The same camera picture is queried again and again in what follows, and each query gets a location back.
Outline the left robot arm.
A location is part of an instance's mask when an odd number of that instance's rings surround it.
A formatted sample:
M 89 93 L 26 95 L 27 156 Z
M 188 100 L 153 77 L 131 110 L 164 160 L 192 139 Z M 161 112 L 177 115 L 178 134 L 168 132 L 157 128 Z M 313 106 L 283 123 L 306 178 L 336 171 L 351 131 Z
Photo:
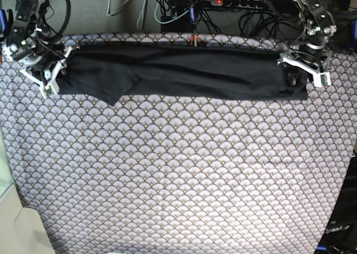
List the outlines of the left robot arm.
M 330 86 L 332 52 L 326 45 L 337 32 L 334 17 L 321 0 L 289 1 L 297 8 L 297 18 L 284 16 L 271 0 L 264 0 L 276 16 L 302 26 L 301 34 L 280 53 L 277 64 L 282 67 L 289 86 L 307 80 L 318 88 Z

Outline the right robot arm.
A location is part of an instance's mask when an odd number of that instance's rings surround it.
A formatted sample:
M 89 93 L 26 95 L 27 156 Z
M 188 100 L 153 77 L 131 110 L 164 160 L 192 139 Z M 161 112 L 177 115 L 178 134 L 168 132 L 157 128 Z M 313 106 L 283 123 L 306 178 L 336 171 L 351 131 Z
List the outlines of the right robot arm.
M 8 17 L 1 10 L 1 37 L 3 56 L 7 60 L 22 63 L 35 73 L 35 78 L 44 84 L 51 80 L 45 71 L 52 72 L 57 61 L 65 57 L 62 46 L 57 42 L 67 28 L 71 14 L 70 0 L 65 2 L 65 17 L 58 31 L 46 19 L 49 0 L 17 0 L 15 11 L 8 11 Z

